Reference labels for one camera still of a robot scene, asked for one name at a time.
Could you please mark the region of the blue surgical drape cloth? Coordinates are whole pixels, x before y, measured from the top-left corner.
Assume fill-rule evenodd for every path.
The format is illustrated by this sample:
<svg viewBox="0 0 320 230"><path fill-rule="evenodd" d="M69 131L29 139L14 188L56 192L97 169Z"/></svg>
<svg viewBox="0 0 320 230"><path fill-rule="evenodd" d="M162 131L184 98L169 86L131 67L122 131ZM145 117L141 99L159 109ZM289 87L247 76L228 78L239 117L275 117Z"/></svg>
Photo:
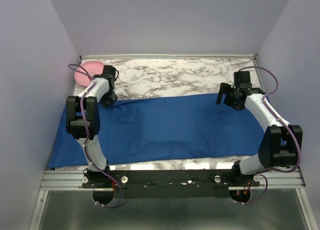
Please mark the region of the blue surgical drape cloth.
<svg viewBox="0 0 320 230"><path fill-rule="evenodd" d="M98 104L98 140L110 164L255 155L265 134L253 113L216 94Z"/></svg>

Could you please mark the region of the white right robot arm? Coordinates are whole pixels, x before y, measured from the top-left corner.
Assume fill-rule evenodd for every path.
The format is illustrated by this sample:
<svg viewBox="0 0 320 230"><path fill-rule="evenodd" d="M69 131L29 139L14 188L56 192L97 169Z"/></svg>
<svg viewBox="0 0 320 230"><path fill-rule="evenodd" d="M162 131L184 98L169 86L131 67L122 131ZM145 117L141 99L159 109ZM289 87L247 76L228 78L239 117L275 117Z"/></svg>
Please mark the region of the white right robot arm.
<svg viewBox="0 0 320 230"><path fill-rule="evenodd" d="M258 153L236 164L238 169L230 173L231 182L240 186L247 182L248 175L295 171L301 163L302 128L282 118L269 103L269 94L252 86L249 67L236 71L233 79L232 85L220 84L216 103L224 103L237 111L249 110L262 127L264 136Z"/></svg>

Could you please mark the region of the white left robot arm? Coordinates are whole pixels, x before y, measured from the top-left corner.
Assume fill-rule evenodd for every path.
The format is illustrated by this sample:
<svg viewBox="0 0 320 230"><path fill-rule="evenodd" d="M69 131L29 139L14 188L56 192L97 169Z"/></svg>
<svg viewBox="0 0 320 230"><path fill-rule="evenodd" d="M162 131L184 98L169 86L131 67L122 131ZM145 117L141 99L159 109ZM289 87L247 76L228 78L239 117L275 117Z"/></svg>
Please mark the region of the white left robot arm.
<svg viewBox="0 0 320 230"><path fill-rule="evenodd" d="M78 95L66 99L66 130L82 147L88 162L88 170L95 171L93 180L99 187L110 184L111 175L105 170L108 161L99 142L101 122L98 104L109 107L118 96L115 82L119 71L110 65L104 65L101 74L90 75L80 65L69 64L69 69L89 78L90 84Z"/></svg>

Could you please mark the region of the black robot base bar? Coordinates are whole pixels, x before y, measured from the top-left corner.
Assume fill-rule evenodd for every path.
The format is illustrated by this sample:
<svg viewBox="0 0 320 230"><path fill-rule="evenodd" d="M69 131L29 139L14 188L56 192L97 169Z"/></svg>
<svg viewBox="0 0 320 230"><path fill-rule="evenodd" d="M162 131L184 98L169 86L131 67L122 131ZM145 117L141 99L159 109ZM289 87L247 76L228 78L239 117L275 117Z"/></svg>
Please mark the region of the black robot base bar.
<svg viewBox="0 0 320 230"><path fill-rule="evenodd" d="M255 175L234 169L109 170L106 175L85 170L82 187L93 189L94 200L137 198L235 197L247 201L244 190L259 186Z"/></svg>

